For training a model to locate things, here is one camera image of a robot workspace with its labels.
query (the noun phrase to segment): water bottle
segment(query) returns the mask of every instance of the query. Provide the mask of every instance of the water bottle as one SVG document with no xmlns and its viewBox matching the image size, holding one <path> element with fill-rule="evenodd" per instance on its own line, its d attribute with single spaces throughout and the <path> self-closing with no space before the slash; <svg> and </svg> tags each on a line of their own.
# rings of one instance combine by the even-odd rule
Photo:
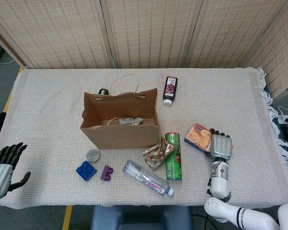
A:
<svg viewBox="0 0 288 230">
<path fill-rule="evenodd" d="M 142 182 L 146 187 L 153 189 L 155 192 L 172 196 L 174 189 L 169 186 L 169 182 L 158 177 L 156 174 L 149 172 L 148 170 L 142 168 L 140 165 L 128 160 L 123 167 L 123 172 L 130 175 Z"/>
</svg>

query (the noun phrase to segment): snack wrapper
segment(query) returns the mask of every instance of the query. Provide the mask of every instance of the snack wrapper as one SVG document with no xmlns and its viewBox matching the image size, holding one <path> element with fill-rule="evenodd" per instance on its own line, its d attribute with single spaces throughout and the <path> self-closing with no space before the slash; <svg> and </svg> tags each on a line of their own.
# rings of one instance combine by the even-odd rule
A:
<svg viewBox="0 0 288 230">
<path fill-rule="evenodd" d="M 161 138 L 161 143 L 156 144 L 153 147 L 143 152 L 145 162 L 149 168 L 156 170 L 160 167 L 166 157 L 174 151 L 174 146 L 167 142 L 164 137 Z"/>
</svg>

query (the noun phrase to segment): blue toy block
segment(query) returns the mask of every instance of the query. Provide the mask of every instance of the blue toy block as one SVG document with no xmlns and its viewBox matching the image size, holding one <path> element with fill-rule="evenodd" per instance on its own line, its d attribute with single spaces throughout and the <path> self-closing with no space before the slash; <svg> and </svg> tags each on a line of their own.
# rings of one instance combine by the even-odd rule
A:
<svg viewBox="0 0 288 230">
<path fill-rule="evenodd" d="M 97 169 L 95 169 L 90 162 L 85 161 L 82 163 L 82 165 L 77 168 L 76 172 L 85 180 L 88 181 L 91 179 L 92 176 L 97 172 Z"/>
</svg>

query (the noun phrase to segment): plastic bottle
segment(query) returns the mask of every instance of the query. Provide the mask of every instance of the plastic bottle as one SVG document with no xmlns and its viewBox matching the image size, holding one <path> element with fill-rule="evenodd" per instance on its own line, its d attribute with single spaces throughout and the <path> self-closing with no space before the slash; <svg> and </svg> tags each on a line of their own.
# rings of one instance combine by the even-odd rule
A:
<svg viewBox="0 0 288 230">
<path fill-rule="evenodd" d="M 178 78 L 167 77 L 165 82 L 164 92 L 163 92 L 163 104 L 166 106 L 171 106 L 173 100 L 175 99 L 175 93 L 177 88 Z"/>
<path fill-rule="evenodd" d="M 134 177 L 138 181 L 142 182 L 146 187 L 153 189 L 162 196 L 164 194 L 167 194 L 168 196 L 173 195 L 174 189 L 169 186 L 169 182 L 142 168 L 131 160 L 126 162 L 123 167 L 123 172 Z"/>
</svg>

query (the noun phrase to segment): pringles can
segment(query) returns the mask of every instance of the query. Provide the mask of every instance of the pringles can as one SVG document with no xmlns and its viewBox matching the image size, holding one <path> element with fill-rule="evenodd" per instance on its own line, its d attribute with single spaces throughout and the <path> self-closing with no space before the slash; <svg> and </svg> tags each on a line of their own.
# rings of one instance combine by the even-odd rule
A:
<svg viewBox="0 0 288 230">
<path fill-rule="evenodd" d="M 181 180 L 180 137 L 179 133 L 165 134 L 165 140 L 173 144 L 174 151 L 166 158 L 167 180 Z"/>
</svg>

